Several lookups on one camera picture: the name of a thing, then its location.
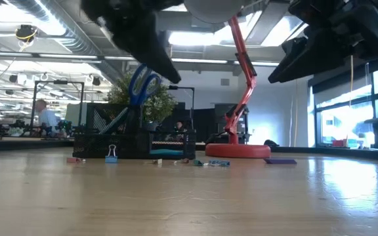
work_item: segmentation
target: ductwork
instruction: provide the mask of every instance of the ductwork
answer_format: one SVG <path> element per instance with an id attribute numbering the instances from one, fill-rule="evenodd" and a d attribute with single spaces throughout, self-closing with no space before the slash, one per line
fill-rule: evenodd
<path id="1" fill-rule="evenodd" d="M 87 35 L 79 28 L 76 22 L 54 0 L 4 0 L 27 14 L 35 16 L 47 27 L 63 27 L 66 39 L 56 39 L 61 45 L 73 54 L 99 55 L 101 51 L 93 44 Z M 106 75 L 114 83 L 116 78 L 121 77 L 120 71 L 113 68 L 106 61 L 92 65 Z"/>

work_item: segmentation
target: wooden table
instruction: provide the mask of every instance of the wooden table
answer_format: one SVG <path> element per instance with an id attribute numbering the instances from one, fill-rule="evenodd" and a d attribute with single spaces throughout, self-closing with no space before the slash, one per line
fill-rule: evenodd
<path id="1" fill-rule="evenodd" d="M 375 161 L 67 164 L 71 153 L 0 152 L 0 235 L 378 236 Z"/>

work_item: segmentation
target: purple object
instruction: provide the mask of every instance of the purple object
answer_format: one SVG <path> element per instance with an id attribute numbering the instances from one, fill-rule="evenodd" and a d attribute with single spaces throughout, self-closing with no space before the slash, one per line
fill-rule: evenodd
<path id="1" fill-rule="evenodd" d="M 294 164 L 297 162 L 294 159 L 263 159 L 266 164 Z"/>

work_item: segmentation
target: blue scissors handle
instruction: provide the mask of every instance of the blue scissors handle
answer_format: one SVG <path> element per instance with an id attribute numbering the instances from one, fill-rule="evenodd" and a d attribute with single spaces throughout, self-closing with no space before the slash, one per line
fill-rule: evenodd
<path id="1" fill-rule="evenodd" d="M 144 75 L 141 78 L 141 87 L 138 91 L 135 91 L 135 87 L 137 85 L 138 78 L 140 78 L 140 74 L 146 68 Z M 132 76 L 131 83 L 129 83 L 129 96 L 131 97 L 131 105 L 142 105 L 144 101 L 153 93 L 157 91 L 160 87 L 161 79 L 157 74 L 151 74 L 152 70 L 147 68 L 146 64 L 141 64 L 138 69 L 136 69 L 134 75 Z M 148 86 L 152 81 L 156 81 L 154 88 L 148 91 Z"/>

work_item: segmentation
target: green plant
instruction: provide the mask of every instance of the green plant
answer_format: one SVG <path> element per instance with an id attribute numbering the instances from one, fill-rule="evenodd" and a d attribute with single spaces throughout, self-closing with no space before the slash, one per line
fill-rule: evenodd
<path id="1" fill-rule="evenodd" d="M 108 93 L 107 101 L 111 104 L 129 104 L 130 97 L 128 92 L 129 83 L 131 83 L 133 73 L 126 73 L 124 78 L 119 80 Z M 170 116 L 177 102 L 175 98 L 168 93 L 168 86 L 161 85 L 157 91 L 148 97 L 143 105 L 144 122 L 162 122 Z"/>

